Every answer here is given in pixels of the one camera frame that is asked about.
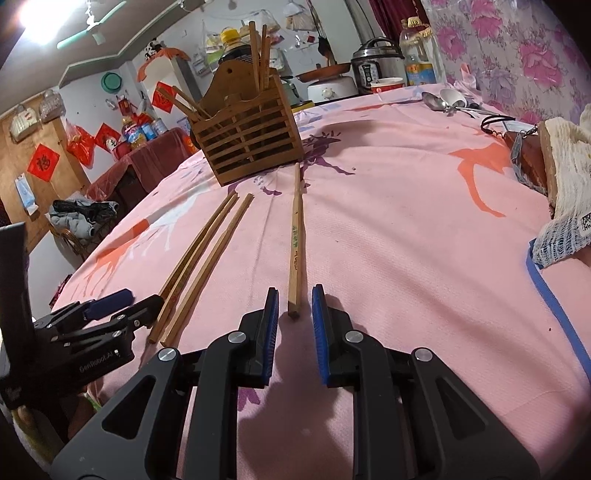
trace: purple horse print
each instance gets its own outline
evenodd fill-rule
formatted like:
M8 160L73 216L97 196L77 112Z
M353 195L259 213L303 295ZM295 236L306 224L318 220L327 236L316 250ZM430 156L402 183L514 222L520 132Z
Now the purple horse print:
M347 176L355 175L355 173L353 173L353 172L345 171L337 165L333 165L333 164L328 163L326 161L326 159L324 158L324 156L326 155L326 153L329 150L329 147L332 144L341 142L341 139L337 138L339 136L340 136L340 132L337 134L335 134L334 131L330 131L328 133L322 132L322 134L319 136L310 135L308 138L306 138L303 141L304 148L307 149L308 151L304 155L304 160L301 162L302 177L303 177L304 173L306 173L306 170L308 170L308 168L310 168L312 165L318 165L320 167L332 168L335 172L340 173L341 175L347 175ZM257 175L256 177L250 177L250 178L238 180L237 182L234 182L228 186L228 193L235 192L238 185L240 185L242 182L252 179L254 181L254 183L263 191L263 193L265 193L265 195L270 195L270 196L281 195L282 192L278 192L277 190L269 190L267 188L268 182L265 182L265 178L272 171L274 171L274 169L268 170L267 172L263 173L262 175Z

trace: pressure cooker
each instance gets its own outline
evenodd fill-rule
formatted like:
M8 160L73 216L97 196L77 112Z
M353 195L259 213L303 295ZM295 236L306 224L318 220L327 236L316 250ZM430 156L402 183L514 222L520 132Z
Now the pressure cooker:
M378 43L389 43L379 46ZM356 51L351 60L357 88L361 95L372 93L371 84L379 79L400 77L408 85L404 56L398 42L379 37L369 40Z

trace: frying pan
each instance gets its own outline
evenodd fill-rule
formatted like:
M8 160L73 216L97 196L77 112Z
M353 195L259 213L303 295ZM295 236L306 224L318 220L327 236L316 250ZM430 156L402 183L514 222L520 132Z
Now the frying pan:
M302 83L316 82L318 80L327 80L338 75L347 73L351 69L350 63L339 63L337 65L331 65L330 67L322 67L311 72L302 73L297 75L296 78Z

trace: orange horse print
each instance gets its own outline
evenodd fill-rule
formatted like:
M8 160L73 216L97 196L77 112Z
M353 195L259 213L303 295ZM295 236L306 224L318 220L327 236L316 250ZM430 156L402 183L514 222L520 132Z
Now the orange horse print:
M478 188L476 187L474 169L476 165L480 165L481 167L503 174L503 168L511 166L509 149L504 144L495 142L485 148L463 148L462 150L451 152L450 155L462 159L457 170L466 181L468 192L474 204L483 212L490 213L497 218L505 217L503 213L493 210L480 198Z

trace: green lid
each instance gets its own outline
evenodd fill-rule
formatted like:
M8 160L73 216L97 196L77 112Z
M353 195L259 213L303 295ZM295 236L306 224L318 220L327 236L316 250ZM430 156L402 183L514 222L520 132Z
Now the green lid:
M121 90L123 81L121 80L121 77L116 73L107 72L103 75L103 78L100 81L100 85L103 87L103 90L105 92L114 95Z

